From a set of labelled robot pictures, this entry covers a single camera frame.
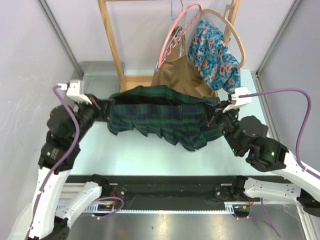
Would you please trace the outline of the green plaid garment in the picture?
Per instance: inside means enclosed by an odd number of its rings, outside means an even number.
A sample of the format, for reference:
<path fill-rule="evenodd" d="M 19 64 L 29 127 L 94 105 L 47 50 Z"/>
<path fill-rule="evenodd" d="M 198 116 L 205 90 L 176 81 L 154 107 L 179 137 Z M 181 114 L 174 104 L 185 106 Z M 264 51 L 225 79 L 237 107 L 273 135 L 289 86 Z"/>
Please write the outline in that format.
<path fill-rule="evenodd" d="M 172 145 L 181 144 L 194 152 L 222 136 L 211 123 L 218 97 L 194 97 L 168 86 L 138 86 L 114 93 L 107 127 L 117 135 L 138 130 L 143 136 L 155 134 Z"/>

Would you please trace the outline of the tan brown skirt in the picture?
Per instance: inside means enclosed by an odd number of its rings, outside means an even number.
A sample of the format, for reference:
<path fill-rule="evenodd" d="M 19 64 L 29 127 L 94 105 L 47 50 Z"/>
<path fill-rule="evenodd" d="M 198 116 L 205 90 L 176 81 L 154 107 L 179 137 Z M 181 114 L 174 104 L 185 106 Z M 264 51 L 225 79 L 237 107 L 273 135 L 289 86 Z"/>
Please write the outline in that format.
<path fill-rule="evenodd" d="M 218 93 L 207 85 L 195 66 L 188 62 L 186 38 L 183 37 L 177 41 L 170 37 L 170 40 L 177 46 L 171 50 L 161 67 L 154 72 L 151 85 L 164 85 L 197 98 L 217 97 Z"/>

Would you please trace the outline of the blue floral garment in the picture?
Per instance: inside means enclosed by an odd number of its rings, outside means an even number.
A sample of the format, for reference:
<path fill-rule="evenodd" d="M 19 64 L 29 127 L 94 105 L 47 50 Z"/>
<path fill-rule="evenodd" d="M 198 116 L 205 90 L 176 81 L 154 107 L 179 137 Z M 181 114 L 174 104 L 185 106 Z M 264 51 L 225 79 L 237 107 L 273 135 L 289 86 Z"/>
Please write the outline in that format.
<path fill-rule="evenodd" d="M 239 62 L 223 41 L 223 32 L 201 20 L 195 30 L 187 56 L 206 84 L 213 90 L 229 92 L 241 86 Z"/>

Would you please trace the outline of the beige wooden hanger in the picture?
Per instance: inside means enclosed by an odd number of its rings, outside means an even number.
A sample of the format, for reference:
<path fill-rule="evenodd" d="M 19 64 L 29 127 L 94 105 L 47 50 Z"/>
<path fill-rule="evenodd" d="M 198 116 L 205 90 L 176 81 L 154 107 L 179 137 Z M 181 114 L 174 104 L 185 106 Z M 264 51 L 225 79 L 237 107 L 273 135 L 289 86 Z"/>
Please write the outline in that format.
<path fill-rule="evenodd" d="M 234 27 L 235 19 L 239 9 L 239 4 L 240 4 L 240 0 L 232 0 L 231 3 L 225 6 L 223 15 L 221 15 L 218 11 L 214 9 L 209 9 L 209 8 L 203 9 L 200 14 L 201 20 L 204 20 L 205 14 L 208 13 L 218 17 L 225 24 L 223 41 L 226 45 L 229 44 L 230 37 L 231 35 L 233 35 L 238 45 L 239 51 L 241 53 L 241 60 L 238 61 L 238 65 L 236 67 L 237 69 L 241 69 L 244 66 L 246 61 L 246 51 L 245 51 L 244 44 L 237 30 Z"/>

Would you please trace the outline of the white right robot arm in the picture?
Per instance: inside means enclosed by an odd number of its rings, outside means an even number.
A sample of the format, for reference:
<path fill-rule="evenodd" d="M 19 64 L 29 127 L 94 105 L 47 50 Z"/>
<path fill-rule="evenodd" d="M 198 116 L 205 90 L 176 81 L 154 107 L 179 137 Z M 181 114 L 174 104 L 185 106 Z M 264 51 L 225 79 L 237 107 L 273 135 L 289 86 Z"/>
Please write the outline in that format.
<path fill-rule="evenodd" d="M 234 156 L 259 172 L 274 173 L 300 188 L 294 197 L 308 214 L 320 216 L 320 173 L 298 163 L 285 145 L 267 136 L 268 126 L 254 115 L 239 118 L 239 109 L 229 101 L 208 106 L 208 126 L 218 127 Z"/>

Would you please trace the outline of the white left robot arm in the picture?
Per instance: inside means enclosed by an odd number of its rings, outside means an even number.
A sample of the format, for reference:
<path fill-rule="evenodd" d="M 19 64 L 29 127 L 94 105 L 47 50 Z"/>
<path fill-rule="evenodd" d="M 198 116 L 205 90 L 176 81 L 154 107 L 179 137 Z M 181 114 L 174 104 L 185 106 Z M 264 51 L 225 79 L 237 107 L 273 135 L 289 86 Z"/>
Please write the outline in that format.
<path fill-rule="evenodd" d="M 107 120 L 113 100 L 88 95 L 88 103 L 78 103 L 78 110 L 62 101 L 50 112 L 48 132 L 38 160 L 38 179 L 33 197 L 32 219 L 24 240 L 64 240 L 82 212 L 96 200 L 110 196 L 109 179 L 93 174 L 61 210 L 56 207 L 63 186 L 80 153 L 80 141 L 97 120 Z"/>

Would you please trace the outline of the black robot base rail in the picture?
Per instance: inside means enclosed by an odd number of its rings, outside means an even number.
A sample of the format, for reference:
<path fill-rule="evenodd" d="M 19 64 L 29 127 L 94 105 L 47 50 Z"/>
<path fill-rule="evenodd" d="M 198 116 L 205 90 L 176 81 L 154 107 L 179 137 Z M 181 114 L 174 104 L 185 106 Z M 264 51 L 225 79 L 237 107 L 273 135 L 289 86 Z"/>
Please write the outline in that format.
<path fill-rule="evenodd" d="M 227 203 L 249 206 L 259 196 L 246 196 L 245 176 L 116 176 L 109 175 L 109 196 L 92 203 L 86 213 L 195 213 L 226 211 Z"/>

